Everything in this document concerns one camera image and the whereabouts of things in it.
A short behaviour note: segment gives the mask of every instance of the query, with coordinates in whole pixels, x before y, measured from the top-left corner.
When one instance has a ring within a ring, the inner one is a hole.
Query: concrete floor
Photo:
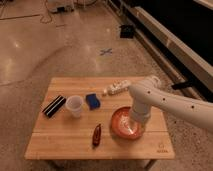
[[[44,0],[9,2],[1,18],[45,13]],[[119,22],[100,2],[83,11],[0,21],[0,170],[52,170],[27,161],[24,153],[50,79],[54,76],[145,76],[172,82],[135,39],[119,38]],[[112,48],[112,54],[100,50]],[[175,160],[158,161],[153,171],[213,170],[213,136],[165,114]],[[142,170],[143,161],[59,161],[67,170]]]

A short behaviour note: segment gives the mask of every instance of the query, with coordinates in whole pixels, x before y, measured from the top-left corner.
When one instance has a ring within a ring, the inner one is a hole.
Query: white cup
[[[66,108],[71,111],[73,117],[81,117],[82,107],[83,107],[83,98],[81,96],[70,96],[66,101]]]

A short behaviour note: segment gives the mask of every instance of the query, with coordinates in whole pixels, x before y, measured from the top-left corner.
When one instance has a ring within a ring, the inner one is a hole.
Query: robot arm
[[[159,90],[161,81],[150,76],[129,87],[133,98],[130,116],[146,124],[151,106],[156,106],[213,133],[213,103],[173,95]]]

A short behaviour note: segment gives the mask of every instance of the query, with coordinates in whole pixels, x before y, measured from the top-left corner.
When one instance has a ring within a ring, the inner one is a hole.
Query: logo on table
[[[165,149],[164,144],[162,142],[160,142],[158,144],[158,149],[157,149],[158,153],[168,153],[168,150]]]

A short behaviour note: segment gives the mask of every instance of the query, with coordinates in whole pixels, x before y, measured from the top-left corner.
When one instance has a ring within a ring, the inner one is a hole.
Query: blue sponge
[[[99,108],[101,106],[101,103],[97,99],[96,94],[88,94],[88,95],[86,95],[86,102],[89,105],[90,110]]]

